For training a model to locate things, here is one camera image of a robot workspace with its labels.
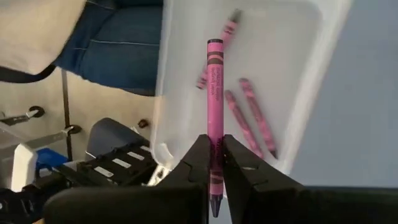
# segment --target gray surface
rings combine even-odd
[[[292,177],[398,187],[398,1],[357,0],[338,42]]]

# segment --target pink crayon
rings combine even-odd
[[[240,9],[235,9],[233,12],[232,16],[228,19],[227,24],[224,26],[223,33],[221,34],[221,40],[224,41],[224,46],[227,47],[229,43],[231,42],[231,39],[234,35],[234,32],[236,28],[238,27],[239,20],[241,18],[242,10]],[[197,82],[197,87],[199,89],[204,89],[206,87],[207,83],[207,68],[204,67],[202,74],[200,75],[200,78],[198,79]]]
[[[251,151],[253,153],[255,153],[258,157],[263,159],[264,155],[261,151],[261,148],[259,147],[259,144],[257,143],[256,138],[254,137],[254,134],[251,131],[250,126],[248,125],[248,122],[244,118],[243,113],[242,113],[239,105],[237,104],[235,96],[229,90],[225,90],[224,95],[225,95],[225,99],[228,103],[229,109],[234,114],[236,121],[238,122],[238,124],[240,125],[240,127],[242,129],[244,138],[250,145]]]
[[[220,39],[207,42],[207,70],[207,135],[211,141],[210,205],[213,216],[218,217],[224,192],[224,49]]]
[[[241,78],[239,79],[239,83],[241,84],[241,88],[246,95],[246,99],[248,100],[250,109],[257,121],[257,125],[259,126],[260,133],[262,135],[262,138],[264,139],[266,146],[268,150],[271,152],[271,154],[277,158],[277,149],[274,141],[274,137],[272,136],[272,131],[267,124],[267,120],[261,113],[260,107],[257,103],[256,96],[254,95],[253,92],[253,87],[250,84],[249,80],[247,78]]]

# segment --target blue jeans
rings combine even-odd
[[[163,0],[89,0],[56,66],[100,85],[155,93]]]

